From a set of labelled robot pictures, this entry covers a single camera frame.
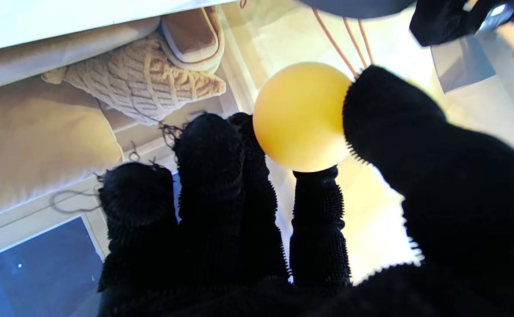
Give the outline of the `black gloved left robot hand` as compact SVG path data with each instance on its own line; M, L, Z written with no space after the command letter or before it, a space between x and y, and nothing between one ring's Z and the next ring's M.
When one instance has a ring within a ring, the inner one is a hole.
M409 25L423 47L448 43L514 22L514 0L418 0Z

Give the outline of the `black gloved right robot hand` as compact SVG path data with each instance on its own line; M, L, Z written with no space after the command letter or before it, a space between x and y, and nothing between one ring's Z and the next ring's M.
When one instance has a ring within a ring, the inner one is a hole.
M353 286L336 166L295 172L290 263L253 117L202 114L171 172L129 162L99 190L110 254L99 317L514 317L514 149L450 124L422 90L370 66L347 91L350 153L404 196L420 265Z

